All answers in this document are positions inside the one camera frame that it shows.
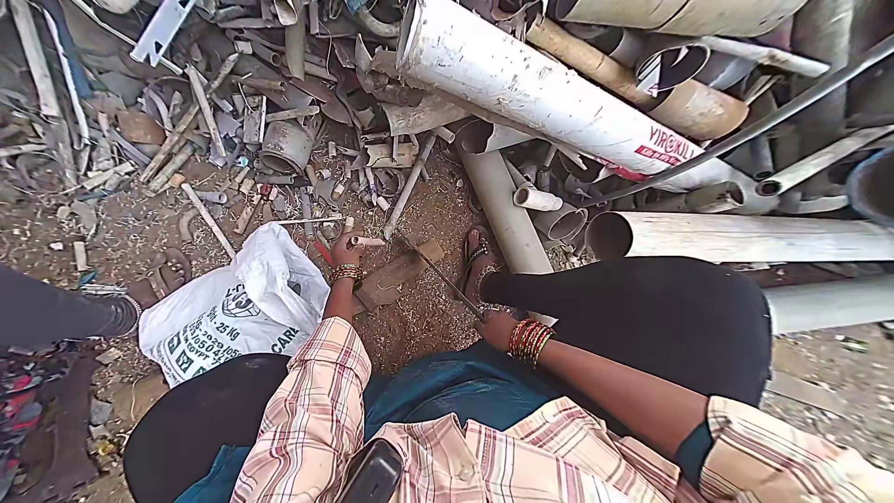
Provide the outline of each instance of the soil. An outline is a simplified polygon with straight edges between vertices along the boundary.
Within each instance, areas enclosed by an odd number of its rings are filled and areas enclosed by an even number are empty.
[[[325,149],[316,150],[313,159],[318,170],[325,167],[336,176],[351,161],[342,155],[328,158]],[[485,220],[469,202],[470,184],[461,166],[436,149],[426,167],[431,180],[418,183],[401,218],[400,229],[414,243],[437,239],[445,251],[438,266],[448,277],[458,280],[462,273],[464,235],[475,223],[485,223]],[[184,174],[196,190],[216,190],[224,180],[216,167],[198,159],[188,164]],[[43,175],[46,179],[41,179],[40,186],[45,193],[33,194],[26,203],[0,204],[0,262],[53,285],[74,288],[80,275],[75,270],[72,242],[83,239],[85,231],[80,229],[76,216],[66,220],[57,218],[58,208],[71,201],[59,193],[52,174]],[[126,285],[142,277],[155,254],[170,246],[182,249],[190,258],[194,277],[228,264],[223,248],[200,218],[192,220],[194,242],[181,241],[178,223],[190,208],[189,201],[177,191],[149,198],[133,189],[99,202],[99,226],[88,239],[89,265],[97,272],[96,281]],[[237,204],[218,218],[236,250],[243,238],[232,230],[240,212],[241,205]],[[362,227],[367,235],[381,234],[385,214],[380,209],[367,209],[355,195],[349,196],[342,213],[354,216],[355,228]],[[249,233],[261,224],[263,217],[259,211],[249,226]],[[296,242],[313,256],[303,229],[291,226],[289,230]],[[56,251],[51,243],[62,243],[63,249]],[[408,248],[395,239],[388,246],[371,249],[362,266],[367,271],[376,269]],[[553,251],[551,256],[557,269],[571,267],[560,251]],[[316,258],[315,262],[324,274],[328,273],[322,258]],[[841,278],[840,273],[796,266],[748,274],[764,286]],[[362,313],[355,319],[376,371],[394,373],[411,360],[461,349],[478,339],[472,329],[474,317],[452,299],[450,290],[432,270],[396,288],[402,297],[395,304],[377,312]],[[865,341],[867,352],[848,350],[839,341],[840,336]],[[762,408],[805,431],[847,444],[880,467],[891,468],[894,466],[892,344],[876,325],[777,337],[774,368],[835,391],[848,402],[847,413],[838,416],[769,393]],[[97,347],[97,353],[111,347],[119,349],[122,356],[96,371],[94,395],[114,406],[113,417],[106,427],[111,442],[121,450],[141,415],[164,393],[165,385],[158,366],[139,351],[136,337],[104,341]],[[120,456],[112,452],[96,454],[94,458],[104,475],[85,488],[80,500],[88,503],[132,501],[122,476]]]

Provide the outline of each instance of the plaid shirt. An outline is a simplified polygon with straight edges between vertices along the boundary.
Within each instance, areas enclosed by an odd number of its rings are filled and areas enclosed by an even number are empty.
[[[363,439],[370,362],[351,325],[323,320],[267,404],[231,503],[333,501]],[[506,431],[455,414],[385,424],[401,453],[393,501],[894,501],[894,475],[753,407],[713,397],[700,493],[673,463],[567,398]]]

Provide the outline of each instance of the metal rod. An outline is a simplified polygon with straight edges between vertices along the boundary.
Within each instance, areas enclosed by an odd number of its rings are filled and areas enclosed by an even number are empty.
[[[412,248],[413,250],[415,250],[416,253],[418,253],[419,256],[422,257],[422,260],[424,260],[426,262],[426,264],[428,264],[428,266],[430,268],[432,268],[434,270],[434,272],[437,273],[438,276],[441,277],[441,279],[444,281],[444,283],[446,283],[447,286],[449,286],[451,288],[451,290],[457,295],[457,297],[459,297],[459,299],[462,301],[462,303],[466,305],[468,310],[471,311],[472,314],[474,314],[475,317],[478,318],[479,321],[481,321],[482,323],[486,323],[487,319],[485,318],[485,315],[477,307],[475,307],[475,305],[472,303],[472,301],[470,301],[468,299],[468,297],[465,296],[459,290],[459,288],[457,288],[456,285],[454,285],[453,282],[451,282],[450,279],[448,279],[444,275],[444,273],[442,273],[441,270],[439,268],[437,268],[437,266],[435,266],[435,264],[432,261],[430,261],[428,259],[428,257],[426,257],[426,255],[422,252],[422,250],[419,250],[419,248],[415,244],[413,244],[413,242],[411,242],[409,240],[409,238],[407,236],[401,234],[401,231],[399,231],[397,229],[395,229],[395,230],[401,236],[401,238],[403,238],[403,240],[407,242],[409,247]]]
[[[426,164],[428,155],[432,153],[434,141],[437,139],[438,135],[433,132],[430,132],[428,136],[426,136],[426,142],[422,145],[419,155],[416,156],[416,161],[413,163],[413,170],[409,172],[407,183],[403,186],[403,192],[401,192],[401,196],[397,199],[397,203],[394,204],[394,210],[392,210],[392,214],[388,218],[388,223],[385,224],[383,230],[385,239],[391,239],[394,229],[397,228],[397,221],[401,218],[401,213],[403,213],[404,207],[407,206],[407,201],[409,200],[410,194],[413,193],[413,187],[416,185],[416,180],[418,180],[419,175],[422,173],[422,167]]]

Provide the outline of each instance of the sandal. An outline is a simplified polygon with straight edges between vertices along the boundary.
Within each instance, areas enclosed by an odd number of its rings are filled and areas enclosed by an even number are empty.
[[[472,231],[478,231],[478,246],[475,248],[475,250],[470,251],[468,249],[468,235]],[[472,276],[471,275],[472,264],[474,264],[475,260],[480,258],[482,255],[486,255],[487,253],[491,252],[490,247],[488,245],[488,241],[487,241],[489,237],[490,237],[490,233],[487,231],[487,229],[484,226],[474,226],[471,229],[469,229],[469,231],[466,233],[466,237],[463,239],[463,242],[462,242],[462,257],[463,257],[464,272],[463,272],[462,288],[460,289],[461,292],[466,291],[466,288],[468,287],[469,280],[473,279],[471,277]],[[482,302],[480,299],[481,282],[484,281],[484,279],[485,279],[485,277],[487,277],[487,275],[497,272],[498,270],[500,270],[500,268],[501,268],[500,266],[496,266],[494,264],[487,264],[486,266],[484,266],[481,269],[480,272],[478,272],[477,276],[474,278],[475,290],[476,290],[476,292],[479,292],[478,309],[480,311],[506,311],[506,312],[513,311],[513,309],[509,306],[504,306],[504,305],[495,304],[495,303],[485,303],[485,302]]]

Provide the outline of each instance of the wooden board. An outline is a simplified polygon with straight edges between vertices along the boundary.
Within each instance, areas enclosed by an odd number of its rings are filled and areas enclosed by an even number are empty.
[[[419,250],[432,262],[437,262],[444,256],[444,250],[435,239],[420,244]],[[369,276],[363,278],[363,286],[354,294],[354,314],[367,311],[367,307],[374,310],[383,305],[394,303],[401,298],[402,294],[397,288],[389,288],[389,286],[405,283],[419,276],[426,269],[428,269],[428,264],[415,251],[410,250],[373,271]]]

